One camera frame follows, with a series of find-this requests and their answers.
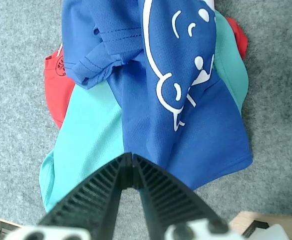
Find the turquoise fabric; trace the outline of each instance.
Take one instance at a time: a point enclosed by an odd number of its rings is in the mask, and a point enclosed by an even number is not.
[[[216,11],[214,68],[239,111],[248,75],[227,20]],[[54,149],[42,163],[39,184],[46,211],[98,168],[124,153],[121,108],[107,81],[86,90],[75,86]]]
[[[225,82],[241,112],[248,92],[248,73],[241,59],[235,35],[228,21],[216,12],[217,41],[214,68]]]
[[[46,211],[78,183],[124,152],[121,108],[107,83],[75,86],[54,150],[42,163],[39,183]]]

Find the pile of clothes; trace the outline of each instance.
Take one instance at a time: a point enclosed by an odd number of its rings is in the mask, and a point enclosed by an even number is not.
[[[45,209],[125,152],[193,190],[249,166],[247,46],[213,0],[64,0],[62,45],[45,59],[60,128],[40,169]]]

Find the white cartoon print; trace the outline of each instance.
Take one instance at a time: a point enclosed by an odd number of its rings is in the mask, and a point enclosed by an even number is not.
[[[150,22],[150,12],[151,12],[151,5],[152,5],[152,1],[153,0],[145,0],[144,3],[144,9],[143,9],[143,30],[144,30],[144,41],[145,41],[145,50],[146,50],[146,56],[148,58],[150,67],[152,68],[152,70],[154,71],[154,73],[156,74],[156,76],[159,78],[157,86],[156,86],[156,94],[158,97],[158,100],[160,102],[160,104],[167,109],[168,111],[170,111],[173,114],[173,127],[174,127],[174,131],[176,132],[179,128],[179,126],[184,126],[185,123],[182,121],[178,121],[178,115],[182,112],[183,110],[183,106],[181,108],[174,108],[171,105],[169,105],[163,98],[162,96],[162,87],[164,82],[172,77],[172,73],[168,72],[166,74],[162,74],[160,72],[160,70],[158,69],[152,54],[151,54],[151,50],[150,50],[150,42],[149,42],[149,22]],[[203,0],[212,10],[214,10],[214,0]],[[180,38],[177,29],[176,29],[176,21],[178,16],[181,14],[181,10],[178,10],[177,12],[175,12],[172,16],[171,19],[171,25],[172,25],[172,29],[173,32],[175,34],[175,37],[177,39]],[[201,17],[205,22],[209,22],[210,17],[209,17],[209,13],[206,9],[201,8],[198,10],[198,15],[199,17]],[[188,35],[190,37],[192,37],[192,30],[193,28],[196,27],[196,24],[194,22],[190,23],[188,26]],[[200,71],[197,78],[193,81],[191,86],[197,85],[197,84],[201,84],[204,83],[206,81],[208,81],[210,79],[211,76],[211,70],[212,70],[212,65],[213,65],[213,60],[214,60],[214,55],[212,55],[212,60],[211,60],[211,66],[210,66],[210,71],[209,73],[207,73],[204,69],[204,60],[201,56],[197,56],[194,59],[194,64],[196,66],[196,68]],[[175,82],[174,83],[174,88],[176,90],[176,101],[179,101],[181,99],[181,87],[180,85]],[[192,97],[187,93],[187,100],[190,102],[190,104],[195,107],[196,106],[196,102],[192,99]]]

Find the red fabric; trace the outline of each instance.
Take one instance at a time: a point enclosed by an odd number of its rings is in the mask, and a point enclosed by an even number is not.
[[[59,128],[64,121],[75,82],[65,73],[63,51],[45,59],[45,96],[50,114]]]
[[[241,27],[237,24],[236,20],[230,17],[227,17],[226,19],[234,31],[240,56],[244,59],[248,48],[248,38]]]

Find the wooden board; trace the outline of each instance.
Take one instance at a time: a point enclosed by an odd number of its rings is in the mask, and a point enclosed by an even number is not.
[[[270,226],[274,224],[281,225],[286,231],[289,239],[292,240],[292,216],[270,215],[242,211],[230,222],[230,226],[236,232],[243,234],[254,220],[267,222]]]
[[[14,226],[19,227],[19,228],[22,227],[21,225],[18,225],[18,224],[14,223],[14,222],[6,221],[4,219],[0,219],[0,221],[3,222],[3,223],[14,225]]]

